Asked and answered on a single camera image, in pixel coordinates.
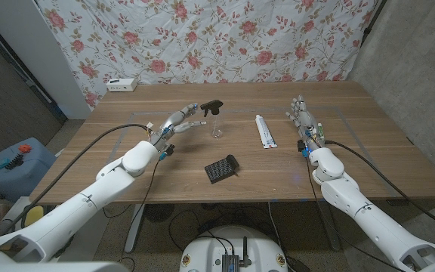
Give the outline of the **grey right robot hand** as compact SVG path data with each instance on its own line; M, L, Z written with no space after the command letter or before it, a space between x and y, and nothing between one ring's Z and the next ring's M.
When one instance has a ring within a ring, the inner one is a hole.
M319 126L313 114L307 109L304 97L300 94L297 98L292 99L291 112L285 115L295 124L300 140L300 152L313 152L324 146L324 140L319 136Z

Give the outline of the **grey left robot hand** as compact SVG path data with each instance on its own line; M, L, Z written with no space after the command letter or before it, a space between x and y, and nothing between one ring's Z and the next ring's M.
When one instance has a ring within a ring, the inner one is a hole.
M150 143L159 151L163 151L167 146L166 141L174 134L184 133L191 128L206 125L204 120L195 122L185 122L185 119L196 113L198 104L189 104L182 110L171 114L159 127L150 135Z

